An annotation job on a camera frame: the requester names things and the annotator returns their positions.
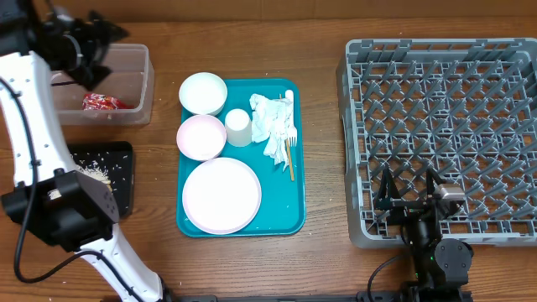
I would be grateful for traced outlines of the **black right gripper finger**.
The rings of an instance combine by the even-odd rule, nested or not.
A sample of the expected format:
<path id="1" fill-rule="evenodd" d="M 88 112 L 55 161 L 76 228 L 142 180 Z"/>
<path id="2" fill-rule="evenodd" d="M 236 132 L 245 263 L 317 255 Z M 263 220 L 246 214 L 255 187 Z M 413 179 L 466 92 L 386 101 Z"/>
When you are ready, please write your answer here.
<path id="1" fill-rule="evenodd" d="M 385 202 L 386 200 L 397 198 L 397 187 L 394 182 L 394 178 L 389 170 L 385 168 L 383 170 L 381 185 L 377 193 L 377 202 Z"/>
<path id="2" fill-rule="evenodd" d="M 433 168 L 428 168 L 425 172 L 426 196 L 439 196 L 441 189 L 444 188 L 445 181 L 438 175 Z"/>

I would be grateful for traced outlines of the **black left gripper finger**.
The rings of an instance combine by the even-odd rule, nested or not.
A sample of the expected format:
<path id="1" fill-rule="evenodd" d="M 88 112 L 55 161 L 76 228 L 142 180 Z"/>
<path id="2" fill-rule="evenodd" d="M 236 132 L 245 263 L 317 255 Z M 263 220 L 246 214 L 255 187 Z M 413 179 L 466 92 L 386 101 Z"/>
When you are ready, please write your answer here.
<path id="1" fill-rule="evenodd" d="M 103 65 L 81 63 L 78 66 L 69 66 L 69 77 L 88 91 L 93 91 L 111 73 L 112 70 Z"/>
<path id="2" fill-rule="evenodd" d="M 97 11 L 91 10 L 88 13 L 88 21 L 90 29 L 87 44 L 108 46 L 129 36 L 126 29 L 108 21 Z"/>

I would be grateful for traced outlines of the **red snack wrapper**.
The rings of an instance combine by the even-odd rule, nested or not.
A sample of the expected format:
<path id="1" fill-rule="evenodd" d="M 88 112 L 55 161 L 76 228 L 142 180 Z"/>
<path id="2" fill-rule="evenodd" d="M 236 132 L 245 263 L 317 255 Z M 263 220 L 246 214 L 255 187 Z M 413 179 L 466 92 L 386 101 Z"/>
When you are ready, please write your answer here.
<path id="1" fill-rule="evenodd" d="M 96 93 L 84 95 L 82 101 L 83 110 L 119 110 L 131 109 L 131 107 L 113 96 L 107 96 Z"/>

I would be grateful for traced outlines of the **white bowl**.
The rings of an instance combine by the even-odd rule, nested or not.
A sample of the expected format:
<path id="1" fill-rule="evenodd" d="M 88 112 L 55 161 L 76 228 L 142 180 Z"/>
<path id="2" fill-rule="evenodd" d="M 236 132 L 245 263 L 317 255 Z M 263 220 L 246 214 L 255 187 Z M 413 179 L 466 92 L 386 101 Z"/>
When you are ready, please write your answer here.
<path id="1" fill-rule="evenodd" d="M 199 72 L 187 77 L 178 92 L 182 107 L 194 115 L 215 116 L 227 99 L 224 80 L 210 72 Z"/>

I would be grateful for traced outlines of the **pink small bowl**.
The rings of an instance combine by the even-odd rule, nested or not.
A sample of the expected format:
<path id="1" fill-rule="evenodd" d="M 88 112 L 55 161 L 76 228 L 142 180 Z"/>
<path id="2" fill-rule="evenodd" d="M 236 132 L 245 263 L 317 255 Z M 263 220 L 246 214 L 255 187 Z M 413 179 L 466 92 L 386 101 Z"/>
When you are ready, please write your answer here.
<path id="1" fill-rule="evenodd" d="M 227 142 L 222 122 L 211 115 L 195 115 L 183 121 L 176 134 L 179 151 L 195 161 L 218 157 Z"/>

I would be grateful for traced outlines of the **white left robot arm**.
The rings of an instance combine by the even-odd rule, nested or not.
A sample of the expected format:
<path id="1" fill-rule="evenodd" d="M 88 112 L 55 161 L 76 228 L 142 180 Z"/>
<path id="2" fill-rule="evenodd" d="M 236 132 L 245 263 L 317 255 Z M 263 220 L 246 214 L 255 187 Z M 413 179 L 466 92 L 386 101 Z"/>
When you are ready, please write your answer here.
<path id="1" fill-rule="evenodd" d="M 87 261 L 124 301 L 170 301 L 157 273 L 130 246 L 119 226 L 112 191 L 82 174 L 70 156 L 55 112 L 51 75 L 59 70 L 87 90 L 109 74 L 109 46 L 125 29 L 90 12 L 87 19 L 53 11 L 42 19 L 30 0 L 1 3 L 1 108 L 13 151 L 13 191 L 6 214 L 33 234 L 62 247 L 70 261 Z"/>

